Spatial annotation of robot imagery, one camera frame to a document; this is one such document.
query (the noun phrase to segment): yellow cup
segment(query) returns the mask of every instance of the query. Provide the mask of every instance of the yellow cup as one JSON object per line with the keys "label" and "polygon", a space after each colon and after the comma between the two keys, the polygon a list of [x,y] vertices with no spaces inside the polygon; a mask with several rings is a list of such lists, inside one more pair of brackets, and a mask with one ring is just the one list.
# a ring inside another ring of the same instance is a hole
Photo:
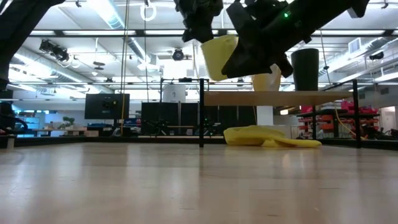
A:
{"label": "yellow cup", "polygon": [[207,71],[212,80],[221,81],[228,78],[221,73],[221,70],[232,55],[237,44],[238,38],[235,35],[223,35],[201,45]]}
{"label": "yellow cup", "polygon": [[282,72],[276,64],[271,65],[270,69],[271,74],[262,73],[251,77],[254,91],[279,91]]}

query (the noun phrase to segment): yellow cloth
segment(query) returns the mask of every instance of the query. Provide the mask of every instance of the yellow cloth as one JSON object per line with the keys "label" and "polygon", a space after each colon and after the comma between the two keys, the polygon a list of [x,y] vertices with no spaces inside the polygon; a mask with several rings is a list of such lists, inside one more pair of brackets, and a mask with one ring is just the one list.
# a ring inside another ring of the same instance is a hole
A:
{"label": "yellow cloth", "polygon": [[262,147],[318,147],[316,140],[287,139],[283,132],[262,126],[228,128],[224,137],[229,145]]}

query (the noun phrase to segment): monitor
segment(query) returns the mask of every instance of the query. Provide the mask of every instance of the monitor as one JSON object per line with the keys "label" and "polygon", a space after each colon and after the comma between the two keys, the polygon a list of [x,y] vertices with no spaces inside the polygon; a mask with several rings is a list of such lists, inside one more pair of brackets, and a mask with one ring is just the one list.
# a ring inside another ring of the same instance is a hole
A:
{"label": "monitor", "polygon": [[87,94],[85,119],[126,119],[129,108],[130,94]]}

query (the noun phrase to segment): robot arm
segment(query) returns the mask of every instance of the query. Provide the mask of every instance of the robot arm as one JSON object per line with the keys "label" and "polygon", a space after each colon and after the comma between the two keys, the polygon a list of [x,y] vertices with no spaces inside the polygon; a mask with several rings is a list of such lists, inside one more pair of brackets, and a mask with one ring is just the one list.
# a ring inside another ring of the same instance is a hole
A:
{"label": "robot arm", "polygon": [[[223,6],[222,0],[175,0],[187,30],[183,41],[206,42],[213,38],[211,22]],[[363,17],[369,0],[239,0],[226,12],[238,35],[238,45],[222,69],[228,78],[270,73],[277,64],[284,77],[293,68],[285,52],[300,41],[308,43],[311,34],[348,11],[352,18]]]}
{"label": "robot arm", "polygon": [[[0,15],[0,91],[5,90],[9,63],[50,7],[65,0],[13,0]],[[2,0],[4,7],[7,0]]]}

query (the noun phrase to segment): black cylinder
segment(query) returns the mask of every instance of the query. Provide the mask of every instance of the black cylinder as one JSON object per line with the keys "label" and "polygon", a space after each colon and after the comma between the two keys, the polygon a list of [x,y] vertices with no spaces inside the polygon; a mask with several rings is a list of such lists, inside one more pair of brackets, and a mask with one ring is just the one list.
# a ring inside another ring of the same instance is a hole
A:
{"label": "black cylinder", "polygon": [[302,49],[293,52],[292,66],[296,91],[318,91],[318,49]]}

